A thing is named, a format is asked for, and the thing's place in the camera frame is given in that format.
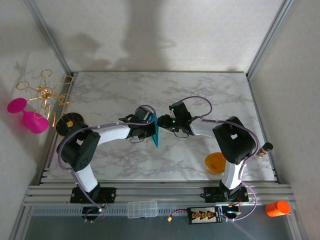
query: gold metal wire decoration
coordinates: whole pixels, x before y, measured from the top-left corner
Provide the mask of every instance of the gold metal wire decoration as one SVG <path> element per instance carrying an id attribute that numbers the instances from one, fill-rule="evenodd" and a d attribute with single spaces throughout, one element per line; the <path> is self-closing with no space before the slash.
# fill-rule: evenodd
<path id="1" fill-rule="evenodd" d="M 56 112 L 51 112 L 51 105 L 49 103 L 49 99 L 52 100 L 57 100 L 59 103 L 59 106 L 67 106 L 70 101 L 71 101 L 71 95 L 68 93 L 64 93 L 61 95 L 58 95 L 58 93 L 55 92 L 55 88 L 58 87 L 60 84 L 63 85 L 69 85 L 74 81 L 74 78 L 70 75 L 66 75 L 63 76 L 60 80 L 60 82 L 58 82 L 54 87 L 50 87 L 48 86 L 47 83 L 47 78 L 50 77 L 52 74 L 52 70 L 51 69 L 45 69 L 40 73 L 40 76 L 43 78 L 44 80 L 44 85 L 40 84 L 38 87 L 33 88 L 30 86 L 29 82 L 24 80 L 19 82 L 15 87 L 18 90 L 26 90 L 26 89 L 31 89 L 33 91 L 36 92 L 35 97 L 30 98 L 28 101 L 33 101 L 33 100 L 40 100 L 41 104 L 40 107 L 38 107 L 35 111 L 34 111 L 34 117 L 35 118 L 46 118 L 47 120 L 49 120 L 50 116 L 53 115 L 53 124 L 52 127 L 55 126 L 56 124 Z M 64 82 L 66 78 L 70 78 L 69 82 Z"/>

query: marble tabletop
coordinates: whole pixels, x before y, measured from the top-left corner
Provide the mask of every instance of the marble tabletop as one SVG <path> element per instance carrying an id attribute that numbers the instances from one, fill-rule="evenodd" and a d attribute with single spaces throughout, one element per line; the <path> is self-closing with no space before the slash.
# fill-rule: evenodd
<path id="1" fill-rule="evenodd" d="M 90 126 L 114 123 L 134 114 L 144 104 L 153 106 L 157 116 L 169 114 L 169 105 L 198 95 L 213 105 L 206 119 L 237 116 L 264 142 L 244 73 L 79 72 L 71 95 L 67 112 L 81 114 Z M 185 104 L 192 116 L 209 110 L 202 99 L 188 99 Z M 128 139 L 104 143 L 97 147 L 91 167 L 98 180 L 219 180 L 221 175 L 209 173 L 205 165 L 205 158 L 214 152 L 220 152 L 215 138 L 177 138 L 160 128 L 158 148 L 151 137 L 138 144 Z M 69 172 L 59 167 L 57 154 L 52 158 L 47 177 L 71 178 Z M 269 157 L 249 160 L 243 179 L 274 180 Z"/>

